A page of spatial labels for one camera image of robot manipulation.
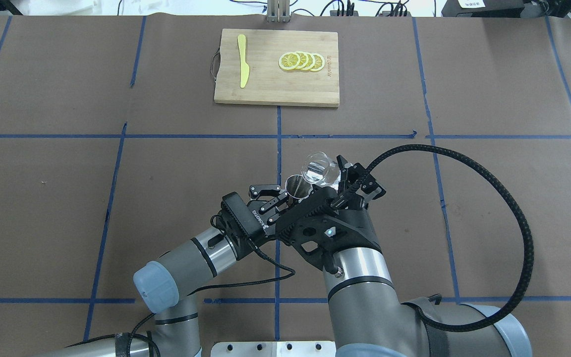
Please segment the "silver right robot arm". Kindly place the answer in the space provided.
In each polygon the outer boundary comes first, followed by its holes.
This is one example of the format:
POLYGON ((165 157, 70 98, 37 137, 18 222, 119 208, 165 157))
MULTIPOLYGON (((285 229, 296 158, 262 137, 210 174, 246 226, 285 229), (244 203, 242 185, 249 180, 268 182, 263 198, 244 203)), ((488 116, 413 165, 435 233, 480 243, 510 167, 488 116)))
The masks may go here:
POLYGON ((399 301, 366 209, 382 194, 367 177, 356 203, 340 211, 347 240, 327 248, 322 271, 338 357, 530 357, 523 325, 506 314, 471 331, 450 331, 494 318, 499 308, 442 305, 441 296, 399 301))

